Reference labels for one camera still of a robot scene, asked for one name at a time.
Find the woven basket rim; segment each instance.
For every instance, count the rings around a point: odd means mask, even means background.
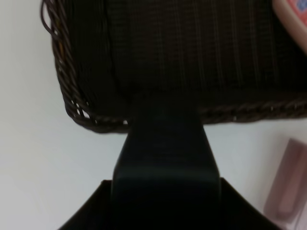
[[[97,133],[126,133],[131,117],[109,117],[95,113],[77,84],[77,71],[72,56],[65,0],[42,0],[41,20],[52,37],[52,49],[60,89],[67,114],[79,125]],[[46,7],[50,17],[49,27],[44,19]],[[204,124],[225,122],[254,122],[263,119],[305,118],[307,98],[237,103],[233,105],[200,106],[199,114]]]

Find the pink case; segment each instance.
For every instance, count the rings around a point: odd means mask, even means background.
[[[307,54],[307,0],[273,0],[276,15]]]
[[[285,230],[307,230],[307,145],[291,139],[264,214]]]

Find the pink container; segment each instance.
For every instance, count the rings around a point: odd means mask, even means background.
[[[264,214],[283,230],[307,230],[307,145],[290,140]]]
[[[307,0],[273,0],[273,8],[286,30],[307,54]]]

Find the wicker texture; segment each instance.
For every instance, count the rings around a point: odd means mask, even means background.
[[[306,56],[267,0],[43,0],[68,115],[126,132],[150,96],[204,124],[307,117]]]

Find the white wall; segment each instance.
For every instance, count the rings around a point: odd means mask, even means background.
[[[0,1],[0,229],[55,230],[110,179],[125,135],[66,115],[40,0]],[[221,175],[263,208],[288,137],[307,121],[205,128]]]

